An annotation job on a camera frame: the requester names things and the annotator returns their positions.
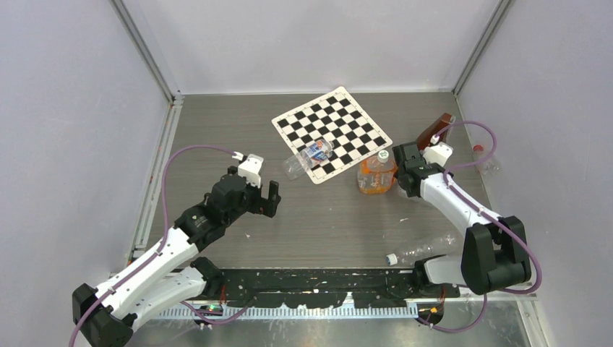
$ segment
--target white wall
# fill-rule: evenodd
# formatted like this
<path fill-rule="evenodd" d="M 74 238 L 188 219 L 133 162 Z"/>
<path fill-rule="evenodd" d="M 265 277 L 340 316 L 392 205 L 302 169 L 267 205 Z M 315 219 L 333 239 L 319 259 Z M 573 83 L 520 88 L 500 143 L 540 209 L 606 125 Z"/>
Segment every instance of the white wall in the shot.
<path fill-rule="evenodd" d="M 498 0 L 126 0 L 182 93 L 450 90 Z"/>
<path fill-rule="evenodd" d="M 608 0 L 517 1 L 460 94 L 498 134 L 491 198 L 526 225 L 559 346 L 613 344 L 612 14 Z"/>
<path fill-rule="evenodd" d="M 0 33 L 1 344 L 66 346 L 72 291 L 125 266 L 167 102 L 108 1 L 3 1 Z"/>

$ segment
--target orange juice bottle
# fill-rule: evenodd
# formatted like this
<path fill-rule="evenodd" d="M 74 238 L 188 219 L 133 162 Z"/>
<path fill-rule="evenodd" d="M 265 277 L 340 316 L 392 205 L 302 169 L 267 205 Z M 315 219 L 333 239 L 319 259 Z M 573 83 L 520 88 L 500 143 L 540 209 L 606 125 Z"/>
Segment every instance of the orange juice bottle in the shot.
<path fill-rule="evenodd" d="M 358 170 L 358 187 L 365 194 L 385 193 L 394 183 L 396 163 L 390 160 L 390 154 L 382 150 L 360 163 Z"/>

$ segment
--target empty plastic bottle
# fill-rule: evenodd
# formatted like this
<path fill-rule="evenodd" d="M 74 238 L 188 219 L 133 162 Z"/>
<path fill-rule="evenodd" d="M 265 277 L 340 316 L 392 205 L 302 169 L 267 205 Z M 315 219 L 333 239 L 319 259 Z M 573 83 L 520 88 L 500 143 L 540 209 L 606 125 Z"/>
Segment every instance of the empty plastic bottle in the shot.
<path fill-rule="evenodd" d="M 385 259 L 388 265 L 400 264 L 413 267 L 419 260 L 458 251 L 463 245 L 460 240 L 460 234 L 449 233 L 441 237 L 425 239 L 424 242 L 406 243 L 399 246 L 392 254 L 388 254 Z"/>
<path fill-rule="evenodd" d="M 327 160 L 332 155 L 334 144 L 324 139 L 315 141 L 283 162 L 283 169 L 289 179 L 297 179 L 317 164 Z"/>
<path fill-rule="evenodd" d="M 475 145 L 475 147 L 473 147 L 473 157 L 475 161 L 481 160 L 484 156 L 487 155 L 487 153 L 489 153 L 489 151 L 486 151 L 481 145 Z M 493 175 L 497 173 L 498 170 L 500 170 L 500 164 L 498 163 L 498 160 L 496 160 L 494 157 L 491 157 L 484 163 L 478 164 L 476 167 L 477 171 L 484 176 Z"/>

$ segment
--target dark gray table surface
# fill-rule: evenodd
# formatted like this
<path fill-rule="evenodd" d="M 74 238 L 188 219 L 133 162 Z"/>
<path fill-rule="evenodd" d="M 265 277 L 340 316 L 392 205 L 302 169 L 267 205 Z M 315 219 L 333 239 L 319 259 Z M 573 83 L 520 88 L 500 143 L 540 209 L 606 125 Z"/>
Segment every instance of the dark gray table surface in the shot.
<path fill-rule="evenodd" d="M 352 95 L 394 144 L 415 140 L 444 112 L 460 116 L 451 93 Z M 278 181 L 283 198 L 276 217 L 247 214 L 202 253 L 218 267 L 382 267 L 385 255 L 400 243 L 453 230 L 453 225 L 438 210 L 403 199 L 395 188 L 387 194 L 362 194 L 356 185 L 357 168 L 319 185 L 306 176 L 289 181 L 281 163 L 292 153 L 271 119 L 315 97 L 185 98 L 172 152 L 187 145 L 209 144 L 261 155 L 267 161 L 263 179 Z M 455 151 L 448 165 L 472 159 L 465 129 L 455 128 L 449 144 Z M 193 150 L 178 157 L 168 175 L 170 219 L 201 201 L 226 168 L 235 164 L 228 155 L 213 150 Z M 474 169 L 456 171 L 455 180 L 487 205 L 481 179 Z M 158 204 L 149 246 L 159 240 L 162 232 Z"/>

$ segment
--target crushed plastic bottle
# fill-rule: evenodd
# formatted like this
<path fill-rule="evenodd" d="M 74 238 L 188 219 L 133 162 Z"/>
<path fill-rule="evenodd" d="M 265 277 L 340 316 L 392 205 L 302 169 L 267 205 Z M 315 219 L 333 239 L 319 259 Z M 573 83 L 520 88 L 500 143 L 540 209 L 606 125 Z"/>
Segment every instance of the crushed plastic bottle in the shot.
<path fill-rule="evenodd" d="M 319 163 L 327 160 L 333 152 L 334 144 L 320 139 L 283 162 L 283 169 L 289 179 L 297 179 Z"/>
<path fill-rule="evenodd" d="M 449 233 L 433 239 L 424 239 L 421 242 L 407 242 L 399 246 L 392 254 L 385 257 L 388 265 L 413 267 L 419 260 L 450 254 L 458 251 L 463 245 L 461 235 Z"/>

